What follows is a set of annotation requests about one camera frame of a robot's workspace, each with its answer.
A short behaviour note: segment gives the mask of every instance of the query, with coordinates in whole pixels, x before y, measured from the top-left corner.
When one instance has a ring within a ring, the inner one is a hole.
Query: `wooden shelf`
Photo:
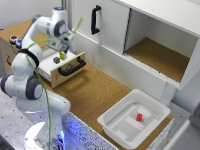
[[[181,82],[190,60],[149,38],[144,38],[125,53],[178,82]]]

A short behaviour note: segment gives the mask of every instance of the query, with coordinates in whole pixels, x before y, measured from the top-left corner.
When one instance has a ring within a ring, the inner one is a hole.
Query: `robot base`
[[[49,150],[48,146],[42,148],[42,145],[36,140],[36,136],[37,136],[38,132],[40,131],[40,129],[43,127],[43,125],[44,125],[44,122],[38,123],[38,124],[32,126],[26,132],[26,135],[24,138],[24,149],[25,150]],[[51,150],[57,150],[57,146],[51,146]]]

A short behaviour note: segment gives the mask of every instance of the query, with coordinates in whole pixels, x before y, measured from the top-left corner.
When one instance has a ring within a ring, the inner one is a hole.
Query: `drawer handle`
[[[58,68],[58,72],[63,75],[63,76],[69,76],[70,74],[76,72],[77,70],[81,69],[86,65],[86,62],[80,58],[80,56],[77,58],[77,61],[80,63],[79,65],[71,68],[71,69],[66,69],[65,71],[60,68]]]
[[[91,31],[92,31],[92,35],[98,33],[100,30],[96,28],[96,12],[101,10],[100,6],[96,6],[96,8],[94,8],[92,10],[92,24],[91,24]]]

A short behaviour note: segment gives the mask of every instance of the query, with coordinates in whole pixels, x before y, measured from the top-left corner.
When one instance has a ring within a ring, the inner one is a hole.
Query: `cable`
[[[76,27],[76,29],[74,31],[72,31],[71,34],[73,34],[73,37],[72,39],[70,40],[69,42],[69,45],[71,45],[71,42],[74,40],[74,35],[76,34],[77,30],[80,28],[80,26],[82,25],[83,23],[83,17],[80,19],[80,21],[78,22],[78,25]],[[39,40],[39,41],[36,41],[32,44],[29,45],[28,49],[33,46],[34,44],[36,43],[42,43],[42,42],[45,42],[45,41],[57,41],[57,40],[62,40],[64,38],[68,38],[71,34],[68,34],[67,36],[64,36],[64,37],[60,37],[60,38],[53,38],[53,39],[45,39],[45,40]],[[33,68],[35,74],[37,75],[37,77],[39,78],[44,90],[45,90],[45,95],[46,95],[46,98],[47,98],[47,107],[48,107],[48,117],[49,117],[49,150],[50,150],[50,146],[51,146],[51,114],[50,114],[50,107],[49,107],[49,98],[48,98],[48,94],[47,94],[47,89],[44,85],[44,82],[42,80],[42,78],[40,77],[39,73],[37,72],[36,68],[33,67],[33,65],[31,64],[31,61],[29,60],[28,58],[28,55],[26,54],[26,58],[27,58],[27,61],[28,63],[31,65],[31,67]]]

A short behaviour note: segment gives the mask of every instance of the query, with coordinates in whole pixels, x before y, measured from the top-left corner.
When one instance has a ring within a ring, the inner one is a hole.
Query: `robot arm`
[[[51,18],[36,16],[22,39],[22,50],[18,52],[11,65],[14,75],[5,76],[1,80],[1,90],[10,97],[16,98],[16,105],[23,112],[38,112],[47,109],[47,102],[43,87],[36,76],[33,75],[33,68],[26,58],[28,58],[34,68],[37,68],[43,58],[42,49],[34,43],[36,34],[47,34],[49,38],[67,35],[70,31],[67,26],[67,12],[61,7],[53,8]],[[53,44],[54,50],[58,52],[67,51],[69,45],[68,39],[59,41],[58,45]],[[50,110],[51,110],[51,140],[56,139],[62,131],[62,115],[69,112],[70,102],[53,92],[48,91]],[[37,134],[37,141],[40,147],[48,147],[49,120],[46,122]]]

